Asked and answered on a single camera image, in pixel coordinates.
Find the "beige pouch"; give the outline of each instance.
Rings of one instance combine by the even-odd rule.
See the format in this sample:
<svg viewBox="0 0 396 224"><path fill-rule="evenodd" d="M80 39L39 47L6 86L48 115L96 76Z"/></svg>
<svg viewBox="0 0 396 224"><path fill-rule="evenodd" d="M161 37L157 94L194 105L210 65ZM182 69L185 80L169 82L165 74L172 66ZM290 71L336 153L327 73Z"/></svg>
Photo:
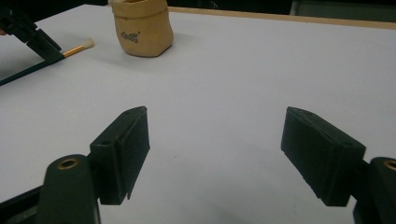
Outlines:
<svg viewBox="0 0 396 224"><path fill-rule="evenodd" d="M111 6L117 37L128 54L156 57L172 45L166 0L115 0Z"/></svg>

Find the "white tabletop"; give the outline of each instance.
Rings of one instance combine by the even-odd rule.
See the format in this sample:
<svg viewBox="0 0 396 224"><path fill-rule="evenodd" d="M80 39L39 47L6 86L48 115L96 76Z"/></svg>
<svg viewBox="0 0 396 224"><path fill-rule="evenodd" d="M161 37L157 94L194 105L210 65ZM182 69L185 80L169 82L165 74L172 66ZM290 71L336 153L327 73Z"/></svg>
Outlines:
<svg viewBox="0 0 396 224"><path fill-rule="evenodd" d="M280 150L287 106L396 153L396 31L171 13L172 48L125 54L110 7L38 22L63 49L96 46L0 87L0 202L42 184L47 166L145 105L151 150L131 201L103 223L353 223L326 207ZM40 58L0 38L0 77Z"/></svg>

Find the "brass screw insert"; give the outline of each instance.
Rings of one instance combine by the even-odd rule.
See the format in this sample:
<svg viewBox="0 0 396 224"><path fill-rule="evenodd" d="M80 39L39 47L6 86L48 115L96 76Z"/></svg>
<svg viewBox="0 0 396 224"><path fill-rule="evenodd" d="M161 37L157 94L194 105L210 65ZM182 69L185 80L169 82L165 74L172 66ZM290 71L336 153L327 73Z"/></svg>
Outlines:
<svg viewBox="0 0 396 224"><path fill-rule="evenodd" d="M78 159L71 158L65 159L58 164L58 169L60 170L68 170L78 165Z"/></svg>
<svg viewBox="0 0 396 224"><path fill-rule="evenodd" d="M396 171L396 161L384 161L384 165L390 170Z"/></svg>

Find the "table edge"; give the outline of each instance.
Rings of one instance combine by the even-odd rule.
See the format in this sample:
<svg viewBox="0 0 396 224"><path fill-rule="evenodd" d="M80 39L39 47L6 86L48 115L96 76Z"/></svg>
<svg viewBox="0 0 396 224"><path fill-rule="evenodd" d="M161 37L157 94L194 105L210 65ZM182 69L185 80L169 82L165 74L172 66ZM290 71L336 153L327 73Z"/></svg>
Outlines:
<svg viewBox="0 0 396 224"><path fill-rule="evenodd" d="M266 20L274 20L274 21L298 21L298 22L310 22L310 23L358 26L358 27L396 30L396 22L353 21L353 20L340 20L340 19L330 19L330 18L253 13L253 12L224 11L224 10L202 9L202 8L192 8L192 7L168 7L168 8L169 8L169 11L176 12L176 13L191 13L191 14L201 14L201 15L211 15L211 16L242 17L242 18L266 19Z"/></svg>

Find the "paintbrush handle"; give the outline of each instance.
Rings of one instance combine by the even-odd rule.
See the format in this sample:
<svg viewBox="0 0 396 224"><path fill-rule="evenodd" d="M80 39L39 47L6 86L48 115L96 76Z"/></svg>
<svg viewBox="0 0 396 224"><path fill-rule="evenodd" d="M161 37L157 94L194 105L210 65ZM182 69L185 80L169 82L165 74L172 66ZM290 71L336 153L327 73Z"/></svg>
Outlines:
<svg viewBox="0 0 396 224"><path fill-rule="evenodd" d="M75 47L73 49L68 50L67 52L64 53L64 57L70 57L73 54L79 53L80 51L84 50L84 46L80 45L78 47Z"/></svg>
<svg viewBox="0 0 396 224"><path fill-rule="evenodd" d="M53 63L57 63L57 62L59 62L62 59L64 59L64 58L60 58L56 62L53 62ZM36 65L33 65L32 67L26 68L25 70L20 71L19 73L15 74L15 75L12 75L10 77L6 77L5 79L0 80L0 86L6 85L8 82L14 81L14 80L16 80L16 79L18 79L20 77L27 76L27 75L29 75L29 74L37 71L37 70L40 70L40 69L42 69L44 67L47 67L48 65L51 65L53 63L49 63L47 61L44 61L42 63L38 63Z"/></svg>

